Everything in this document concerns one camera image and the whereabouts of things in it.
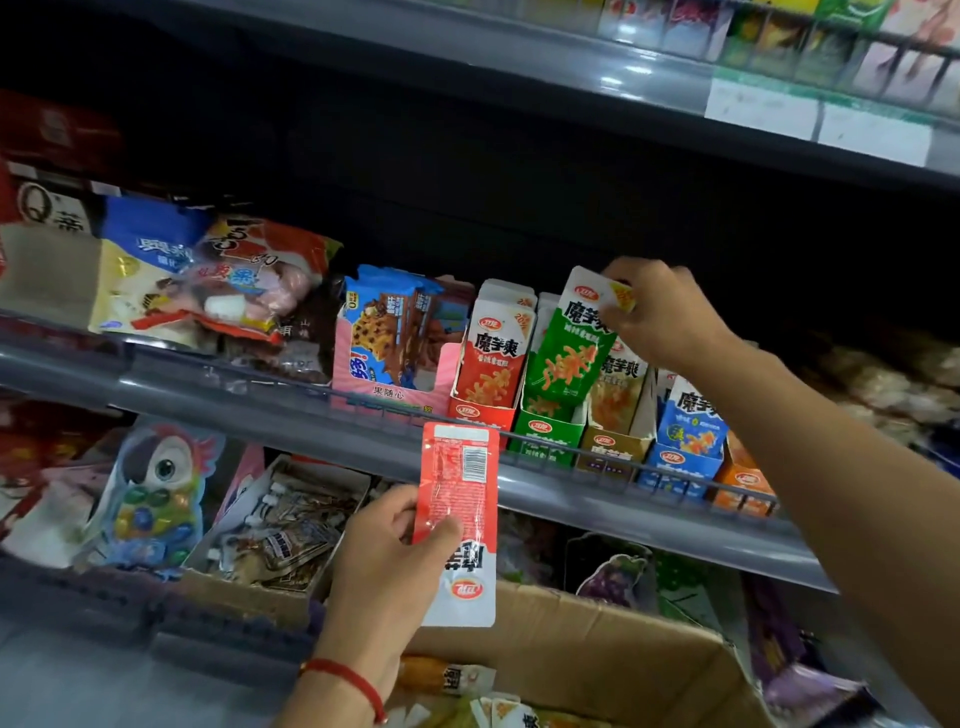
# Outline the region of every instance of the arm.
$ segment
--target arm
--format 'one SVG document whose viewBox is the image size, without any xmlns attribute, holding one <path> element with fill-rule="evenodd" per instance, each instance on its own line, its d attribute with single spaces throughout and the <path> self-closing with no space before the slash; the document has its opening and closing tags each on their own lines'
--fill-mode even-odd
<svg viewBox="0 0 960 728">
<path fill-rule="evenodd" d="M 349 520 L 333 564 L 324 631 L 313 656 L 350 667 L 386 701 L 400 655 L 423 622 L 440 575 L 463 534 L 447 518 L 416 546 L 412 533 L 417 486 L 401 485 Z M 306 672 L 297 681 L 274 728 L 369 728 L 367 698 L 333 675 Z"/>
<path fill-rule="evenodd" d="M 904 682 L 960 725 L 960 482 L 734 336 L 686 269 L 620 258 L 605 275 L 637 305 L 604 321 L 713 403 Z"/>
</svg>

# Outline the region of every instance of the gray shelf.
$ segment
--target gray shelf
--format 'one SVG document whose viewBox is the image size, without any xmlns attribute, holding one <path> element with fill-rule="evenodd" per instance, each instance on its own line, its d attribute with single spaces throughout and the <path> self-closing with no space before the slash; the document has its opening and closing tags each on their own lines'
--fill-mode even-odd
<svg viewBox="0 0 960 728">
<path fill-rule="evenodd" d="M 724 2 L 744 4 L 744 0 Z M 805 139 L 771 133 L 776 125 L 758 131 L 713 120 L 715 114 L 705 118 L 718 65 L 600 37 L 599 8 L 585 10 L 587 3 L 540 3 L 557 8 L 551 18 L 555 27 L 518 19 L 525 17 L 524 3 L 513 0 L 448 0 L 446 4 L 444 0 L 153 0 L 135 8 L 120 0 L 97 0 L 97 4 L 139 15 L 193 42 L 197 36 L 186 30 L 188 18 L 208 22 L 213 13 L 216 22 L 249 32 L 255 45 L 298 61 L 568 118 L 708 154 L 854 182 L 876 183 L 876 175 L 881 175 L 960 189 L 960 123 L 932 108 L 929 99 L 902 109 L 902 100 L 881 96 L 886 85 L 864 92 L 793 84 L 802 95 L 816 100 L 817 122 Z M 830 25 L 817 23 L 819 28 Z M 954 54 L 890 34 L 859 36 L 864 44 L 881 39 L 905 50 L 924 48 L 950 58 Z M 551 95 L 547 88 L 563 93 Z M 836 90 L 884 102 L 875 108 L 879 116 L 921 111 L 931 129 L 925 166 L 892 161 L 898 158 L 895 153 L 882 158 L 882 150 L 876 148 L 866 154 L 818 143 L 827 100 L 836 100 Z M 718 145 L 718 139 L 725 143 Z"/>
<path fill-rule="evenodd" d="M 77 354 L 0 334 L 0 384 L 47 399 L 179 419 L 391 478 L 420 479 L 416 425 L 388 419 L 383 411 L 341 411 L 324 390 L 195 357 L 149 348 L 121 356 Z M 511 510 L 835 591 L 785 519 L 722 511 L 515 453 L 501 459 L 499 486 L 500 504 Z"/>
</svg>

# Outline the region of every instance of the price tag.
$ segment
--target price tag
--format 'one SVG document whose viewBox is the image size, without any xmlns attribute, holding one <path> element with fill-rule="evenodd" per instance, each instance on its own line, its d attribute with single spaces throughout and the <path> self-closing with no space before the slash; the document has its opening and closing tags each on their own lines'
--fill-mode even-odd
<svg viewBox="0 0 960 728">
<path fill-rule="evenodd" d="M 923 167 L 930 153 L 933 130 L 928 123 L 896 109 L 864 110 L 824 104 L 824 124 L 817 141 L 861 155 Z"/>
<path fill-rule="evenodd" d="M 790 84 L 771 85 L 714 78 L 704 116 L 795 139 L 812 139 L 817 125 L 817 100 L 787 92 Z"/>
</svg>

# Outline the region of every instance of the left hand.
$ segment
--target left hand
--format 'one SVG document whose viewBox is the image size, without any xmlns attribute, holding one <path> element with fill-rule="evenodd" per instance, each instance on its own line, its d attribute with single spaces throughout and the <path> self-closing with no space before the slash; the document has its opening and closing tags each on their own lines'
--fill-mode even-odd
<svg viewBox="0 0 960 728">
<path fill-rule="evenodd" d="M 400 539 L 413 529 L 417 486 L 401 485 L 347 523 L 333 564 L 324 631 L 316 657 L 351 667 L 386 700 L 400 655 L 420 628 L 463 525 L 446 518 L 422 542 Z"/>
</svg>

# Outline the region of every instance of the pink display box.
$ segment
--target pink display box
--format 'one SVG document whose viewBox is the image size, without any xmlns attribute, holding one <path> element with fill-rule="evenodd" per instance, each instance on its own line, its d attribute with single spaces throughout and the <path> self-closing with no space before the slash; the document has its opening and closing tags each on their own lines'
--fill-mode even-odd
<svg viewBox="0 0 960 728">
<path fill-rule="evenodd" d="M 433 389 L 422 392 L 417 389 L 406 389 L 393 384 L 380 384 L 369 379 L 359 379 L 350 374 L 350 349 L 352 336 L 350 322 L 342 316 L 337 317 L 337 338 L 333 354 L 333 381 L 331 386 L 339 394 L 364 395 L 393 407 L 409 409 L 412 414 L 445 417 L 450 404 L 450 393 L 457 378 L 457 366 L 460 364 L 460 345 L 444 344 L 440 349 L 440 362 L 437 365 L 437 379 Z M 333 396 L 333 407 L 349 412 L 360 412 L 385 416 L 392 420 L 405 420 L 406 415 L 396 412 L 387 412 L 381 415 L 380 410 L 363 405 L 349 404 L 343 397 Z"/>
</svg>

